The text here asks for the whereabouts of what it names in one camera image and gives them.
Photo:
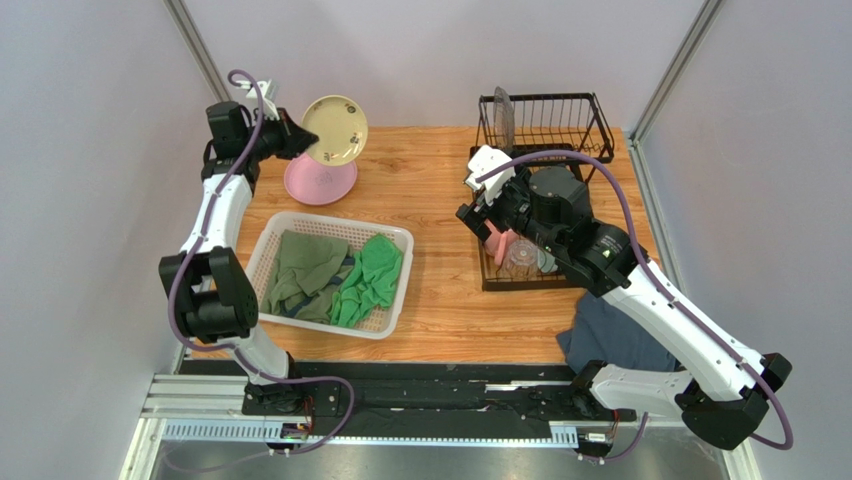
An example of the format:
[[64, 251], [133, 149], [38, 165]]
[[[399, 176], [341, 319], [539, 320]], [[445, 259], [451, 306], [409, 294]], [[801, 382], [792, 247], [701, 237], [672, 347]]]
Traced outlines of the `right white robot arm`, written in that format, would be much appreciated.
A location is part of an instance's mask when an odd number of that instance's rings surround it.
[[625, 315], [679, 363], [653, 371], [588, 360], [575, 386], [609, 410], [679, 418], [724, 450], [756, 437], [791, 372], [781, 354], [762, 354], [683, 300], [631, 233], [597, 219], [587, 185], [563, 167], [470, 171], [472, 202], [458, 218], [479, 238], [513, 231], [551, 255], [568, 283]]

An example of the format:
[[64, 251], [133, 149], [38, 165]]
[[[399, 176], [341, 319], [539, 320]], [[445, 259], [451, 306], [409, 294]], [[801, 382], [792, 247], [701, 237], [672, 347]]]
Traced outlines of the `pink plate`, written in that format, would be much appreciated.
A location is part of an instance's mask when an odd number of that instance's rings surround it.
[[355, 186], [358, 168], [355, 162], [342, 166], [320, 164], [307, 154], [289, 162], [283, 184], [297, 202], [323, 206], [344, 198]]

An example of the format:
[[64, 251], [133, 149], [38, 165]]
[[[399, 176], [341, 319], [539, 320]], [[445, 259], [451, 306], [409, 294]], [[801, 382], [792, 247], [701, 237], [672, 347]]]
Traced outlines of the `cream patterned plate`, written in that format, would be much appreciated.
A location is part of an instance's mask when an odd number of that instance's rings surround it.
[[363, 109], [343, 95], [327, 95], [314, 101], [303, 114], [301, 127], [318, 137], [305, 153], [331, 167], [354, 162], [366, 147], [369, 134]]

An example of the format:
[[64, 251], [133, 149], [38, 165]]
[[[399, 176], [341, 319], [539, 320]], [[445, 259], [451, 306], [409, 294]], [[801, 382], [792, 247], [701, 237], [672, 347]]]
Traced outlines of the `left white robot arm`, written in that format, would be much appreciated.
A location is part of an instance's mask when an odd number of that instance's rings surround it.
[[206, 116], [212, 138], [203, 154], [202, 204], [179, 253], [158, 266], [170, 327], [189, 349], [226, 352], [245, 371], [244, 414], [301, 414], [309, 399], [304, 382], [260, 325], [259, 300], [235, 247], [260, 162], [293, 159], [318, 138], [273, 104], [249, 111], [220, 102]]

